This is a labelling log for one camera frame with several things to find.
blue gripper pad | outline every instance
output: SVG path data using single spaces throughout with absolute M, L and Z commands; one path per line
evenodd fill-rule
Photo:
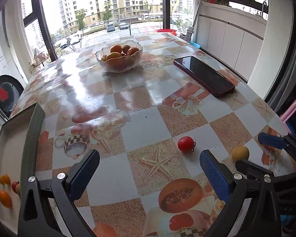
M 81 198 L 99 164 L 100 154 L 97 150 L 94 150 L 90 156 L 84 157 L 81 162 L 77 163 L 77 166 L 81 165 L 81 167 L 70 182 L 69 199 L 71 201 Z
M 230 199 L 230 186 L 218 168 L 219 162 L 209 150 L 204 150 L 200 154 L 200 165 L 206 177 L 211 183 L 215 193 L 220 200 L 228 202 Z

cabinet door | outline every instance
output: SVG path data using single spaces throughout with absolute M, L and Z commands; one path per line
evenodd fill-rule
M 207 49 L 209 26 L 211 24 L 211 19 L 199 16 L 197 19 L 197 32 L 195 41 L 201 48 Z
M 211 19 L 206 50 L 217 58 L 220 57 L 226 23 Z
M 245 79 L 249 79 L 258 59 L 262 40 L 245 32 L 235 70 Z
M 243 30 L 226 25 L 223 47 L 219 58 L 233 69 L 236 66 L 243 34 Z

faucet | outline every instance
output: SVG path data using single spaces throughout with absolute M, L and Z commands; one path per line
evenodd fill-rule
M 262 13 L 261 13 L 261 18 L 263 18 L 264 4 L 267 6 L 266 1 L 264 1 L 264 2 L 262 3 Z

bolt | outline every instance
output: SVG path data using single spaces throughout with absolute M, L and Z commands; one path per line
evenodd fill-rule
M 29 178 L 29 182 L 32 183 L 32 182 L 34 182 L 34 181 L 35 181 L 35 176 L 31 176 L 31 177 Z
M 271 182 L 271 178 L 269 178 L 269 177 L 264 177 L 264 181 L 265 181 L 266 183 L 270 183 L 270 182 Z
M 240 180 L 242 178 L 242 175 L 236 173 L 236 174 L 234 174 L 234 178 L 237 180 Z
M 63 179 L 63 178 L 65 178 L 65 173 L 59 173 L 58 175 L 57 175 L 57 178 L 58 179 Z

glass bowl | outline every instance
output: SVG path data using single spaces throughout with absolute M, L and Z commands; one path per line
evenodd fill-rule
M 121 47 L 128 44 L 130 47 L 137 47 L 139 51 L 135 52 L 133 55 L 130 55 L 130 56 L 121 56 L 120 58 L 113 58 L 113 59 L 109 59 L 108 61 L 102 61 L 101 58 L 103 58 L 104 55 L 109 55 L 111 53 L 110 52 L 111 48 L 117 44 L 119 44 Z M 124 43 L 116 43 L 114 45 L 105 47 L 102 50 L 96 52 L 96 59 L 98 63 L 106 71 L 121 73 L 121 72 L 128 71 L 138 65 L 139 61 L 141 60 L 141 56 L 143 54 L 143 47 L 138 42 L 128 40 Z

